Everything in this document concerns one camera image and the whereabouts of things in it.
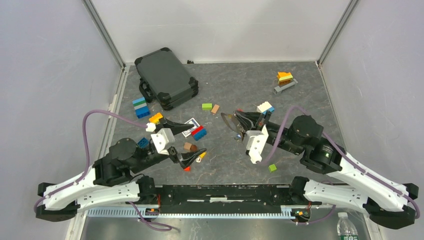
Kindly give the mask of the blue green white lego stack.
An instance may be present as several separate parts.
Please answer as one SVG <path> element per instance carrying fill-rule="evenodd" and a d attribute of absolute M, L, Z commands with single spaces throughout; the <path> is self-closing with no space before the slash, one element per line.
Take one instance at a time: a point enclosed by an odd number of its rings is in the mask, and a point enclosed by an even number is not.
<path fill-rule="evenodd" d="M 144 97 L 133 100 L 132 105 L 134 107 L 135 115 L 138 119 L 144 118 L 151 114 L 147 105 L 147 101 Z"/>

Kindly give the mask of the playing card box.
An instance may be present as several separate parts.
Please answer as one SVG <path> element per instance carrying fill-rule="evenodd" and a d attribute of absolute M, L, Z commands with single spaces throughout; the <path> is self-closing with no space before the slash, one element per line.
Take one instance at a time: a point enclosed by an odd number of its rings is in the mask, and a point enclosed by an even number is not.
<path fill-rule="evenodd" d="M 182 135 L 185 138 L 188 138 L 191 135 L 191 133 L 200 126 L 200 124 L 198 123 L 198 121 L 194 117 L 192 117 L 189 120 L 187 120 L 185 122 L 185 124 L 186 125 L 193 125 L 193 127 L 191 127 L 190 129 L 182 132 Z"/>

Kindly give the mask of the blue lego brick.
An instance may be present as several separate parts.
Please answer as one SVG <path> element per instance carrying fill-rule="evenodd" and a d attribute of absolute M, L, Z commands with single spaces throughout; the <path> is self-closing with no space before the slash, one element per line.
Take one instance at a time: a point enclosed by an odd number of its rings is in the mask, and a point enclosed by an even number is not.
<path fill-rule="evenodd" d="M 149 147 L 149 144 L 150 144 L 150 141 L 147 139 L 147 138 L 145 138 L 145 137 L 143 137 L 138 143 L 137 143 L 137 145 L 140 147 L 140 148 L 142 148 L 142 149 L 145 149 L 145 148 L 148 148 Z"/>

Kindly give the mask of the green lego brick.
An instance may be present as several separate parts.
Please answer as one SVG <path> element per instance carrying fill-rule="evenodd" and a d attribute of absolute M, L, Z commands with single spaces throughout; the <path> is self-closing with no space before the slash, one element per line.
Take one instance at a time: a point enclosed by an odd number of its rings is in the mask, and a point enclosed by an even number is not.
<path fill-rule="evenodd" d="M 213 104 L 212 103 L 203 103 L 201 105 L 202 110 L 204 111 L 210 111 L 213 109 Z"/>

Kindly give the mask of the red blue lego block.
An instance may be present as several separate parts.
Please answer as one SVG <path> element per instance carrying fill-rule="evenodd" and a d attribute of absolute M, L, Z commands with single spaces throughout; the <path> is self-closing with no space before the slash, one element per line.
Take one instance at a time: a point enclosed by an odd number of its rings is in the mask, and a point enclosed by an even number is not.
<path fill-rule="evenodd" d="M 195 141 L 200 140 L 206 135 L 207 135 L 207 130 L 202 125 L 200 125 L 199 127 L 197 127 L 195 130 L 191 132 L 191 136 L 193 137 Z"/>

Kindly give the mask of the plastic water bottle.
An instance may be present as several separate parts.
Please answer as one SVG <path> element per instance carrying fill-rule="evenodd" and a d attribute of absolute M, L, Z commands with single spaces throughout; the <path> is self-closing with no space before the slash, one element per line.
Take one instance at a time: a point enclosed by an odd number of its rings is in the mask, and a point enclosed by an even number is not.
<path fill-rule="evenodd" d="M 339 240 L 358 240 L 359 235 L 355 225 L 349 219 L 347 212 L 339 212 L 337 235 Z"/>

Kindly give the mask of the tan wooden block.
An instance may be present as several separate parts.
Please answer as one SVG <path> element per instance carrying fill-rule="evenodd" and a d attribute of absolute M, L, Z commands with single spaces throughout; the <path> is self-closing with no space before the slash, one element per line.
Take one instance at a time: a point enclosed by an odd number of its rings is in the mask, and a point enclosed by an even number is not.
<path fill-rule="evenodd" d="M 212 109 L 211 109 L 211 111 L 210 111 L 210 112 L 211 112 L 213 115 L 215 115 L 215 114 L 218 112 L 219 108 L 220 108 L 220 106 L 219 106 L 218 104 L 215 104 L 215 105 L 212 107 Z"/>

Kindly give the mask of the white blue lego block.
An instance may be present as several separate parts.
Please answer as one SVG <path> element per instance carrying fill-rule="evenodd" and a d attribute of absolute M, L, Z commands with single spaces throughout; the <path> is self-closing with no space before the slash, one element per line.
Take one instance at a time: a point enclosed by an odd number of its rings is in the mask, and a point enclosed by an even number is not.
<path fill-rule="evenodd" d="M 275 108 L 268 101 L 265 101 L 256 107 L 256 111 L 261 114 L 266 114 L 267 112 L 273 113 Z"/>

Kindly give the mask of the black hard case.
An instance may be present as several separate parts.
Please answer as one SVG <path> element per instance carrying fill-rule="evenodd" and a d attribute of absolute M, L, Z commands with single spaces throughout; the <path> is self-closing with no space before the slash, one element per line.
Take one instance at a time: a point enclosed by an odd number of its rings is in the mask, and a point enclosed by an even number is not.
<path fill-rule="evenodd" d="M 139 91 L 148 103 L 157 100 L 165 111 L 199 93 L 199 81 L 168 47 L 138 57 L 134 64 L 140 76 Z"/>

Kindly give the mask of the metal keyring plate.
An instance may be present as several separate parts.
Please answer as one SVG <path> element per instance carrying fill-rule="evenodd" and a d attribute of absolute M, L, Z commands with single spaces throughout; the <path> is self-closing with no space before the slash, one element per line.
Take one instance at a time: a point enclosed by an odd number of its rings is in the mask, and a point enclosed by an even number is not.
<path fill-rule="evenodd" d="M 225 125 L 233 132 L 237 133 L 238 135 L 242 136 L 244 129 L 239 122 L 239 120 L 236 118 L 234 114 L 228 114 L 222 112 L 220 114 L 222 120 L 224 121 Z"/>

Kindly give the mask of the small green cube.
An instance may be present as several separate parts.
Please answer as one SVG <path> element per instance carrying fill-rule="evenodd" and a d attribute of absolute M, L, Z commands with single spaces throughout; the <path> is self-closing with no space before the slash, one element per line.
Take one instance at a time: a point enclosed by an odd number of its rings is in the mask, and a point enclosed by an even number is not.
<path fill-rule="evenodd" d="M 277 170 L 277 166 L 275 164 L 271 164 L 268 166 L 268 170 L 270 173 L 273 173 Z"/>

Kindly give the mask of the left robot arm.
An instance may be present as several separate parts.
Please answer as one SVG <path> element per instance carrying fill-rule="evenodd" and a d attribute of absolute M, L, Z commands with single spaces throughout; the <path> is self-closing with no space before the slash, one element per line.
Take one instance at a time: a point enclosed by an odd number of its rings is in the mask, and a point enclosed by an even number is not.
<path fill-rule="evenodd" d="M 179 153 L 173 143 L 175 135 L 187 131 L 192 124 L 183 124 L 161 118 L 159 123 L 145 125 L 150 132 L 146 147 L 140 147 L 131 138 L 122 138 L 108 153 L 89 165 L 81 174 L 62 183 L 42 182 L 38 185 L 41 197 L 35 206 L 35 216 L 49 222 L 74 218 L 85 210 L 117 203 L 156 205 L 159 194 L 154 179 L 135 175 L 170 159 L 182 169 L 188 168 L 207 150 Z"/>

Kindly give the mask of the light wooden block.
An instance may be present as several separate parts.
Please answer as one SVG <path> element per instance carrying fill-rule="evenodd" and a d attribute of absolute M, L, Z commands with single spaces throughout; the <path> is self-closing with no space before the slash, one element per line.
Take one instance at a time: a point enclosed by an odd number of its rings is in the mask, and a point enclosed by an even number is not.
<path fill-rule="evenodd" d="M 189 142 L 185 142 L 184 145 L 183 145 L 183 149 L 190 152 L 191 149 L 192 149 L 192 144 L 189 143 Z"/>

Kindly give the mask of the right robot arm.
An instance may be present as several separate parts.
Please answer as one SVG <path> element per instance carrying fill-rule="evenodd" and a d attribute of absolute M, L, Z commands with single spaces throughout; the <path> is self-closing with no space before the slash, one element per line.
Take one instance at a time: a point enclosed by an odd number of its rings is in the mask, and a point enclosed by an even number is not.
<path fill-rule="evenodd" d="M 392 230 L 413 225 L 419 218 L 417 185 L 396 183 L 361 164 L 330 139 L 310 115 L 297 116 L 289 127 L 270 122 L 270 117 L 270 111 L 236 110 L 232 114 L 235 130 L 245 141 L 253 164 L 266 162 L 262 151 L 270 144 L 273 149 L 299 155 L 308 170 L 346 183 L 346 187 L 340 187 L 297 176 L 288 191 L 293 203 L 322 202 L 350 208 Z"/>

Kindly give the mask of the yellow lego plate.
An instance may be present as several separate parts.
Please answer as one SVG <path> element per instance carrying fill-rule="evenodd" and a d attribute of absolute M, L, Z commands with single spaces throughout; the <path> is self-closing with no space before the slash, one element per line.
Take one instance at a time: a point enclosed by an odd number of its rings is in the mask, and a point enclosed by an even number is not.
<path fill-rule="evenodd" d="M 160 119 L 162 119 L 163 117 L 164 116 L 160 112 L 158 112 L 155 115 L 153 115 L 152 117 L 150 117 L 148 120 L 149 120 L 150 123 L 158 124 L 160 122 Z"/>

